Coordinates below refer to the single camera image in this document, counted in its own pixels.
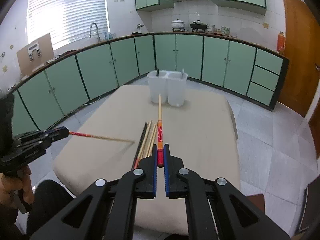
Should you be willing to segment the person's left hand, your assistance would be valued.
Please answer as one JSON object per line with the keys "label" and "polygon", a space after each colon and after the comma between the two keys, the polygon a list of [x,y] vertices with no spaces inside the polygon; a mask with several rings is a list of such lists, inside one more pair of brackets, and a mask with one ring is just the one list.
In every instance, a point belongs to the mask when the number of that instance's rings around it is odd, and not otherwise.
{"label": "person's left hand", "polygon": [[8,177],[1,173],[1,204],[5,207],[17,208],[13,193],[19,190],[23,190],[23,200],[27,204],[30,205],[34,202],[35,197],[30,179],[31,170],[29,166],[25,166],[22,171],[22,178]]}

